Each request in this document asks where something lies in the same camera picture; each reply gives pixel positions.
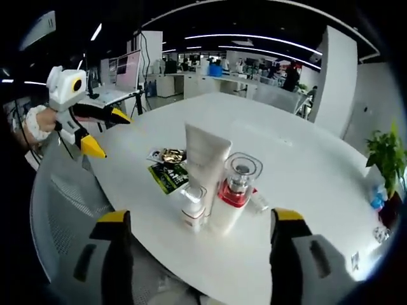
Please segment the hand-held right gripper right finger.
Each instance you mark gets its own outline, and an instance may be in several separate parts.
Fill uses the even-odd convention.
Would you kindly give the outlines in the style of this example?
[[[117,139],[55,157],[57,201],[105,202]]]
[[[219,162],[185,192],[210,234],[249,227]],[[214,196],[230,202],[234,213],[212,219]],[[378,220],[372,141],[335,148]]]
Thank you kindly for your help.
[[[348,294],[346,260],[303,216],[271,209],[271,304],[338,304]]]

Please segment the person's left hand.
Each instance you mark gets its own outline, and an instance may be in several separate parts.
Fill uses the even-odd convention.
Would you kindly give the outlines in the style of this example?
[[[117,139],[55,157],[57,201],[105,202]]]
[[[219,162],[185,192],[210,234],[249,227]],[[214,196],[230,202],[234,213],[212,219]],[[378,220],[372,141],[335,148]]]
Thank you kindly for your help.
[[[46,108],[36,114],[36,121],[42,132],[52,132],[57,122],[57,112]]]

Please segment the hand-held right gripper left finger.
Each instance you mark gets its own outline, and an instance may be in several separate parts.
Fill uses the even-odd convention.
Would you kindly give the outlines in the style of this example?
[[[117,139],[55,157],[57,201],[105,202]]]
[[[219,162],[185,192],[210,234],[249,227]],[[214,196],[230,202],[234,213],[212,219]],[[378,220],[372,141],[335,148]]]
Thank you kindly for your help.
[[[98,219],[68,258],[69,304],[132,304],[130,212]]]

